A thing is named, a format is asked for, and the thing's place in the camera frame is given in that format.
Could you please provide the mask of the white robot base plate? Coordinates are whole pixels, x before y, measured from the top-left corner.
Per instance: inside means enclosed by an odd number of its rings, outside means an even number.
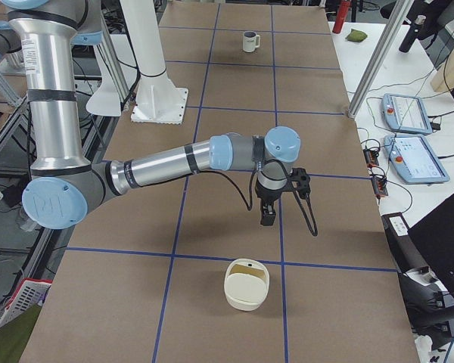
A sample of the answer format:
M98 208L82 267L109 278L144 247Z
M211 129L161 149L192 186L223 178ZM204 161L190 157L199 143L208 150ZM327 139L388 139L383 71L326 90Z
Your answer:
M131 121L134 123L181 124L188 100L187 88L160 92L155 86L139 89Z

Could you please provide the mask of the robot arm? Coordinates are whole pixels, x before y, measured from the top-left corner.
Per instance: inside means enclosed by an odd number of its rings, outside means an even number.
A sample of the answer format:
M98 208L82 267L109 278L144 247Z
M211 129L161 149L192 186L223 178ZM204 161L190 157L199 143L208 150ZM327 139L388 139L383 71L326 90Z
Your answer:
M107 160L105 148L83 151L72 48L104 39L98 1L7 1L8 22L19 35L36 158L22 193L26 214L62 230L128 191L199 173L248 171L250 194L260 199L261 222L275 219L274 202L293 190L299 135L276 126L265 135L214 135L127 161Z

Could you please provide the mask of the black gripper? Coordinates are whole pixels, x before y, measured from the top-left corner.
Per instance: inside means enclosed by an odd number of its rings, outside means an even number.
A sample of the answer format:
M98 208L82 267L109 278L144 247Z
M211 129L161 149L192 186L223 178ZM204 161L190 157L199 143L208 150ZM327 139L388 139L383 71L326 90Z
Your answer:
M255 185L255 192L257 197L260 199L260 224L262 226L273 225L276 218L276 211L273 205L284 192L283 188L272 190L264 187L263 185Z

